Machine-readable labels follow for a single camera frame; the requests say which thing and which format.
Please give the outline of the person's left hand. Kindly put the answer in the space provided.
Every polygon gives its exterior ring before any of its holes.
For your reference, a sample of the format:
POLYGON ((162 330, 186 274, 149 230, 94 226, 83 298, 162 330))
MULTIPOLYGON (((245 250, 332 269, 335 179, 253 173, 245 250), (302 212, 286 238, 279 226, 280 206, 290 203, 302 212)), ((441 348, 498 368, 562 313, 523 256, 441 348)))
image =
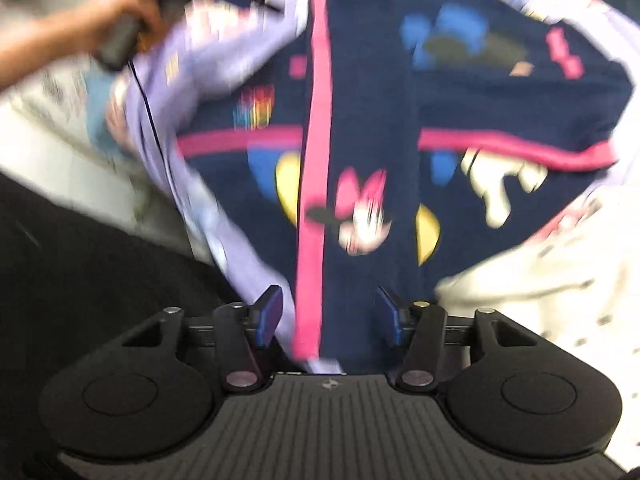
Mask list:
POLYGON ((153 36, 169 25, 160 16, 156 0, 90 0, 72 11, 72 44, 76 53, 93 54, 122 18, 140 18, 153 36))

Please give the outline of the person's left forearm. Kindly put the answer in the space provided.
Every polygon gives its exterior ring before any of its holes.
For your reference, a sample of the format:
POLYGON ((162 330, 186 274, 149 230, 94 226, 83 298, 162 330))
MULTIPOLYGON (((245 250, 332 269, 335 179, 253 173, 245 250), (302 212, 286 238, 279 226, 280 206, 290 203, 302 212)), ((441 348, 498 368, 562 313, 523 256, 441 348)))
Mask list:
POLYGON ((79 10, 40 18, 1 39, 1 91, 43 67, 90 52, 101 26, 79 10))

